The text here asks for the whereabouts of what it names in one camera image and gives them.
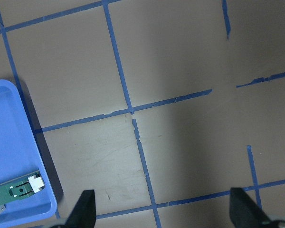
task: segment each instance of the black object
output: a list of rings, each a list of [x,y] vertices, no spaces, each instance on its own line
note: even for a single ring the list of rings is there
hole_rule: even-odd
[[[94,190],[85,190],[82,192],[66,223],[51,228],[93,228],[95,222],[95,192]]]
[[[230,189],[229,215],[236,228],[285,228],[285,221],[270,220],[241,188]]]

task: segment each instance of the blue tray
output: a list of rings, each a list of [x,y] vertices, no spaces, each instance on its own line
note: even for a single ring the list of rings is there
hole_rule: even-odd
[[[57,209],[18,90],[11,82],[0,80],[0,183],[36,170],[40,170],[45,188],[27,199],[6,204],[0,214],[0,228],[46,219]]]

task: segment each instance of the blue tape grid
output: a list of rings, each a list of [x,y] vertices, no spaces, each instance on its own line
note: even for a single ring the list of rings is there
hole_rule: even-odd
[[[71,121],[71,122],[67,122],[67,123],[61,123],[61,124],[56,124],[53,126],[49,126],[46,128],[42,128],[42,129],[37,129],[34,133],[40,133],[40,132],[46,132],[46,131],[51,131],[54,129],[58,129],[58,128],[62,128],[62,127],[68,127],[68,126],[72,126],[74,124],[79,124],[79,123],[87,123],[90,121],[95,121],[95,120],[100,120],[100,119],[104,119],[104,118],[109,118],[112,116],[117,116],[117,115],[122,115],[125,113],[134,113],[134,111],[140,111],[143,109],[148,109],[148,108],[152,108],[152,107],[157,107],[157,106],[161,106],[161,105],[166,105],[166,104],[171,104],[171,103],[175,103],[175,102],[179,102],[179,101],[183,101],[183,100],[187,100],[187,99],[192,99],[195,97],[199,97],[199,96],[203,96],[203,95],[208,95],[212,92],[212,89],[210,90],[205,90],[205,91],[201,91],[201,92],[197,92],[197,93],[193,93],[193,94],[189,94],[189,95],[185,95],[185,96],[180,96],[180,97],[176,97],[176,98],[171,98],[171,99],[167,99],[167,100],[163,100],[163,101],[158,101],[158,102],[154,102],[154,103],[150,103],[150,104],[144,104],[144,105],[140,105],[137,107],[132,107],[131,105],[131,100],[129,97],[129,93],[128,93],[128,89],[126,86],[126,81],[124,78],[124,72],[123,72],[123,68],[122,68],[122,63],[120,60],[120,56],[119,56],[119,52],[118,52],[118,47],[117,47],[117,43],[116,43],[116,39],[115,39],[115,35],[114,35],[114,30],[113,30],[113,26],[112,26],[112,21],[111,21],[111,17],[110,17],[110,13],[109,13],[109,8],[108,8],[108,4],[112,3],[112,2],[116,2],[116,1],[120,1],[120,0],[103,0],[103,1],[98,1],[95,3],[91,3],[91,4],[87,4],[84,6],[80,6],[80,7],[76,7],[73,9],[68,9],[62,12],[58,12],[58,13],[54,13],[54,14],[50,14],[41,18],[37,18],[37,19],[33,19],[30,21],[26,21],[23,23],[19,23],[13,26],[9,26],[9,27],[4,27],[3,24],[3,20],[2,20],[2,16],[0,13],[0,34],[2,35],[3,41],[4,41],[4,45],[5,45],[5,49],[8,55],[8,59],[9,59],[9,64],[11,67],[11,70],[13,72],[14,75],[14,79],[16,81],[16,86],[19,90],[25,111],[28,115],[28,120],[32,125],[31,122],[31,118],[29,116],[29,112],[28,112],[28,107],[26,104],[26,101],[24,99],[24,93],[20,84],[20,80],[18,77],[18,73],[16,70],[16,66],[12,57],[12,53],[10,50],[10,45],[8,42],[8,37],[7,37],[7,32],[8,31],[12,31],[15,29],[20,29],[26,26],[30,26],[30,25],[34,25],[37,23],[41,23],[43,21],[47,21],[47,20],[51,20],[51,19],[55,19],[55,18],[59,18],[65,15],[69,15],[72,13],[76,13],[76,12],[80,12],[83,10],[88,10],[88,9],[92,9],[95,7],[99,7],[99,6],[103,6],[104,8],[104,13],[105,13],[105,17],[106,17],[106,21],[107,21],[107,26],[109,29],[109,34],[110,34],[110,38],[111,38],[111,42],[112,42],[112,47],[113,47],[113,51],[114,51],[114,55],[115,55],[115,60],[116,60],[116,64],[118,67],[118,72],[120,75],[120,80],[122,83],[122,87],[123,87],[123,93],[128,105],[128,109],[124,109],[124,110],[118,110],[115,111],[111,114],[101,114],[101,115],[97,115],[94,117],[89,117],[89,118],[84,118],[84,119],[80,119],[80,120],[75,120],[75,121]],[[227,2],[226,0],[222,0],[222,9],[223,9],[223,15],[224,15],[224,20],[225,20],[225,26],[226,26],[226,32],[227,32],[227,37],[229,37],[230,31],[231,31],[231,26],[230,26],[230,21],[229,21],[229,17],[228,17],[228,8],[227,8]],[[270,80],[275,80],[275,79],[279,79],[279,78],[283,78],[285,77],[285,72],[284,73],[280,73],[280,74],[276,74],[276,75],[272,75],[268,78],[258,78],[253,80],[251,83],[248,84],[244,84],[244,85],[239,85],[237,86],[237,88],[239,87],[243,87],[243,86],[249,86],[249,85],[253,85],[253,84],[257,84],[257,83],[262,83],[265,81],[270,81]],[[208,194],[208,195],[204,195],[204,196],[198,196],[198,197],[194,197],[194,198],[190,198],[190,199],[182,199],[182,200],[176,200],[176,201],[171,201],[171,202],[166,202],[166,203],[161,203],[161,204],[156,204],[155,202],[155,197],[154,197],[154,193],[152,191],[152,185],[151,185],[151,181],[150,181],[150,177],[149,177],[149,173],[148,173],[148,168],[147,168],[147,164],[146,164],[146,160],[144,157],[144,153],[143,153],[143,146],[140,142],[140,136],[139,136],[139,131],[138,131],[138,126],[137,126],[137,122],[135,119],[133,119],[133,126],[134,126],[134,134],[137,140],[137,146],[139,149],[139,154],[140,154],[140,158],[142,161],[142,166],[143,166],[143,170],[146,176],[146,182],[147,182],[147,186],[148,186],[148,190],[149,190],[149,195],[150,195],[150,200],[151,200],[151,205],[150,206],[145,206],[145,207],[139,207],[139,208],[134,208],[134,209],[129,209],[129,210],[123,210],[123,211],[117,211],[117,212],[113,212],[113,213],[108,213],[108,214],[103,214],[103,215],[98,215],[97,219],[103,219],[103,218],[108,218],[108,217],[112,217],[112,216],[118,216],[118,215],[124,215],[124,214],[129,214],[129,213],[135,213],[135,212],[139,212],[139,211],[144,211],[144,210],[150,210],[152,209],[154,212],[154,217],[155,217],[155,221],[157,224],[157,227],[161,227],[160,224],[160,220],[159,220],[159,216],[158,216],[158,212],[157,212],[157,208],[162,208],[162,207],[168,207],[168,206],[173,206],[173,205],[180,205],[180,204],[186,204],[186,203],[193,203],[193,202],[197,202],[197,201],[201,201],[201,200],[208,200],[208,199],[212,199],[212,198],[217,198],[217,197],[222,197],[222,196],[226,196],[229,195],[230,192],[229,191],[223,191],[223,192],[217,192],[217,193],[213,193],[213,194]],[[253,160],[253,154],[251,151],[251,146],[247,146],[247,152],[248,152],[248,158],[249,158],[249,163],[250,163],[250,168],[251,168],[251,173],[252,173],[252,178],[253,178],[253,186],[248,186],[248,187],[244,187],[244,190],[249,191],[249,190],[255,190],[256,191],[256,199],[257,199],[257,203],[259,204],[259,206],[261,206],[261,200],[259,197],[259,189],[263,189],[263,188],[268,188],[268,187],[273,187],[273,186],[278,186],[278,185],[283,185],[285,184],[285,180],[278,180],[278,181],[274,181],[274,182],[269,182],[269,183],[265,183],[265,184],[261,184],[259,185],[257,182],[257,175],[256,175],[256,170],[255,170],[255,165],[254,165],[254,160]],[[60,218],[59,215],[59,211],[56,211],[56,217]]]

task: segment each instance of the blue plastic bin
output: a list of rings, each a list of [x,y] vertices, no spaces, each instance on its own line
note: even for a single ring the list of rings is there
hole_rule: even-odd
[[[36,170],[40,170],[45,188],[27,199],[6,204],[0,214],[0,228],[46,219],[57,209],[18,90],[11,82],[0,80],[0,183]]]

